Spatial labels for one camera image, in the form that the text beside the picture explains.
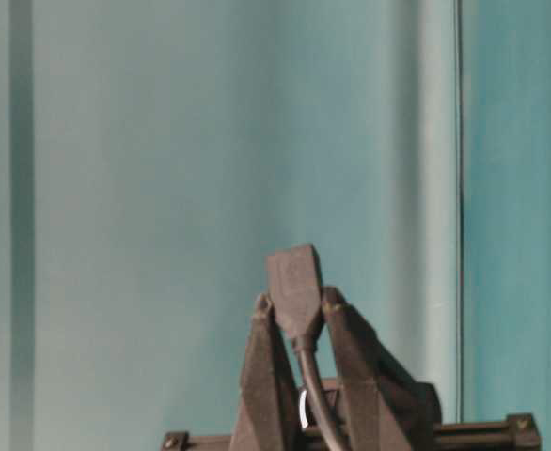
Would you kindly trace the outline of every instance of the teal backdrop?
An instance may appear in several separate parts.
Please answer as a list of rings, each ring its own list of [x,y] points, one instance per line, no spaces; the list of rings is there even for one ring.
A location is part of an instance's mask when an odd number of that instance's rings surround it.
[[[551,451],[551,2],[462,2],[464,414]]]
[[[228,432],[264,256],[307,241],[453,420],[454,32],[446,1],[0,0],[0,451]]]

